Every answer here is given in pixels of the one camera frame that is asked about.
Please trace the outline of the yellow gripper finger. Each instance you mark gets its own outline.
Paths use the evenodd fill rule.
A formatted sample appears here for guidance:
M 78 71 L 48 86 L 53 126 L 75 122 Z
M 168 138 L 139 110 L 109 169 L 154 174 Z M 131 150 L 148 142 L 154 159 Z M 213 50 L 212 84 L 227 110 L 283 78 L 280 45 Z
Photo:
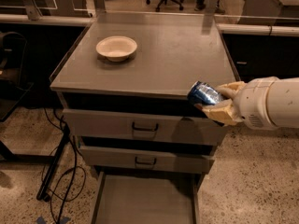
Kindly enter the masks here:
M 222 84 L 216 88 L 220 94 L 226 98 L 234 99 L 236 95 L 246 86 L 244 81 L 236 81 L 232 83 Z
M 242 121 L 231 99 L 221 101 L 215 105 L 205 105 L 202 111 L 209 119 L 223 123 L 224 125 L 234 126 Z

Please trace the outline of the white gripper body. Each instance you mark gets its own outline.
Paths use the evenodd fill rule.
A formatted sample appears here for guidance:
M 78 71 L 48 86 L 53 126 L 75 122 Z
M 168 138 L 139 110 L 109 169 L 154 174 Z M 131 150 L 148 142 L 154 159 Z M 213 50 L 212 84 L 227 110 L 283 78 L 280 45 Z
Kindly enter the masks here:
M 235 96 L 233 104 L 238 116 L 252 130 L 275 130 L 267 110 L 267 96 L 277 77 L 256 78 Z

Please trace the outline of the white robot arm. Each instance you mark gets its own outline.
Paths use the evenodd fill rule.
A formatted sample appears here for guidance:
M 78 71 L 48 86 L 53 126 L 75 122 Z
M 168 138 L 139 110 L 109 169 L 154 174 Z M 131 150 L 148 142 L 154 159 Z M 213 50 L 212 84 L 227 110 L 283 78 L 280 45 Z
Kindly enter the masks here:
M 227 83 L 216 88 L 226 100 L 205 105 L 209 119 L 236 125 L 244 123 L 252 130 L 299 127 L 299 78 L 256 78 Z

